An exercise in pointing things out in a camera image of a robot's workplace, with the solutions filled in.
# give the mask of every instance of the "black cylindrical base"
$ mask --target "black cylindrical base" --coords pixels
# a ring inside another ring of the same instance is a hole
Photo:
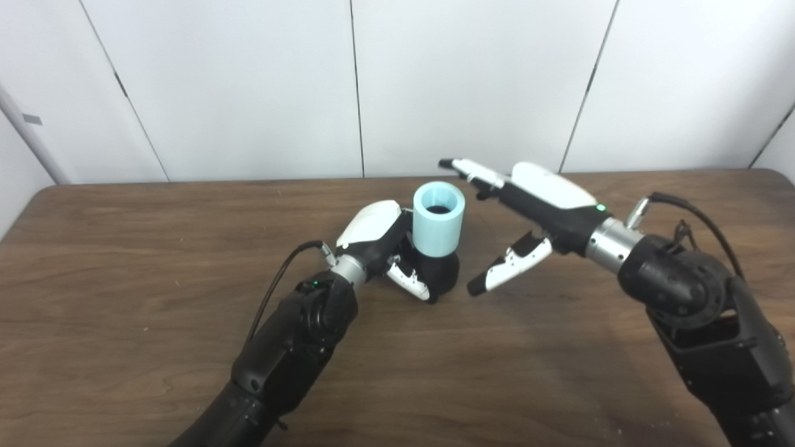
[[[441,258],[417,254],[417,276],[428,286],[431,299],[434,301],[439,295],[449,292],[456,286],[459,267],[460,262],[455,252]]]

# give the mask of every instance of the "black cable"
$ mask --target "black cable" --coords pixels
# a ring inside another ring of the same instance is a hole
[[[740,262],[737,259],[737,255],[735,255],[735,251],[731,249],[731,245],[729,244],[729,241],[726,240],[726,236],[723,235],[720,228],[715,225],[715,222],[712,222],[712,219],[710,219],[709,216],[704,214],[701,210],[693,206],[685,199],[671,196],[663,192],[652,192],[649,195],[649,201],[669,204],[678,208],[686,209],[698,217],[701,222],[704,222],[704,225],[706,225],[712,231],[712,234],[715,235],[715,239],[718,239],[720,246],[723,248],[723,251],[726,252],[726,256],[729,258],[729,262],[731,262],[732,268],[735,269],[735,274],[740,278],[745,279],[745,276],[743,275],[743,268],[740,267]]]
[[[259,309],[257,309],[257,314],[254,315],[254,321],[251,322],[251,329],[249,329],[249,335],[246,337],[246,343],[250,342],[251,339],[254,338],[254,334],[257,333],[259,321],[262,319],[262,314],[265,312],[265,307],[268,305],[268,301],[270,301],[270,296],[273,295],[273,291],[276,289],[281,277],[285,274],[287,267],[289,267],[293,259],[304,250],[309,248],[321,248],[322,246],[322,240],[310,240],[308,242],[304,242],[296,247],[296,249],[293,250],[293,253],[290,253],[290,256],[288,256],[284,263],[281,264],[279,271],[276,272],[276,276],[273,277],[273,281],[270,283],[270,287],[268,287],[268,291],[265,292],[265,296],[262,297],[262,302],[259,303]]]

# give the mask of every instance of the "panel seam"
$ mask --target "panel seam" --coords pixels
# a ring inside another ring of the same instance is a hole
[[[610,20],[607,21],[607,28],[604,30],[604,37],[602,37],[602,44],[599,46],[599,52],[596,53],[596,61],[594,62],[594,68],[591,70],[591,77],[588,78],[588,85],[585,87],[585,93],[583,94],[583,100],[580,102],[580,109],[577,111],[577,117],[574,119],[574,126],[572,127],[572,133],[568,136],[568,142],[566,143],[566,150],[563,152],[563,158],[560,160],[560,168],[558,168],[557,172],[563,172],[563,166],[566,163],[566,158],[568,157],[568,151],[572,148],[572,141],[574,140],[574,133],[577,132],[577,125],[580,124],[580,117],[583,114],[583,109],[585,108],[585,101],[588,100],[588,93],[591,91],[591,85],[594,82],[594,77],[596,76],[596,69],[599,67],[599,62],[602,60],[602,53],[604,52],[604,46],[607,43],[607,37],[610,35],[610,29],[613,26],[613,19],[615,19],[615,12],[619,10],[619,3],[621,0],[615,0],[615,4],[613,5],[613,11],[610,14]]]
[[[127,94],[127,91],[124,88],[124,84],[122,84],[122,80],[119,78],[118,72],[116,71],[116,67],[113,65],[113,61],[111,60],[111,55],[107,53],[105,44],[102,42],[102,39],[99,37],[99,33],[97,33],[97,29],[94,26],[94,22],[91,20],[91,16],[88,15],[88,10],[86,10],[86,6],[83,4],[83,0],[79,0],[79,3],[80,7],[83,8],[83,14],[85,14],[86,20],[88,20],[88,24],[91,25],[91,30],[94,32],[94,37],[97,38],[99,46],[102,48],[102,51],[105,54],[105,59],[107,60],[107,63],[111,66],[111,70],[113,70],[113,75],[115,76],[115,79],[118,81],[118,84],[122,89],[122,93],[127,99],[130,108],[133,110],[133,115],[135,115],[135,119],[138,121],[138,125],[141,127],[141,131],[144,133],[146,141],[149,143],[149,148],[152,150],[152,154],[154,154],[154,157],[157,160],[158,165],[160,165],[160,169],[163,171],[165,179],[170,182],[171,177],[169,177],[169,173],[166,172],[165,166],[163,166],[163,161],[160,159],[160,154],[158,154],[157,150],[154,148],[154,144],[152,143],[152,138],[149,137],[149,132],[146,131],[144,123],[143,121],[141,121],[141,116],[138,114],[138,111],[135,110],[135,105],[133,104],[132,99],[130,99],[130,96]]]

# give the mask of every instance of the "black robot arm segment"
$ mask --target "black robot arm segment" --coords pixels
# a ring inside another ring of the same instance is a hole
[[[302,281],[246,343],[229,383],[171,447],[259,447],[298,407],[358,311],[351,282],[325,271]]]

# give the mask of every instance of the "white backdrop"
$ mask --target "white backdrop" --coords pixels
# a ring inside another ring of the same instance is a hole
[[[0,112],[0,239],[40,189],[52,179]]]
[[[6,220],[26,150],[60,183],[746,168],[795,103],[792,2],[84,3],[0,0]]]

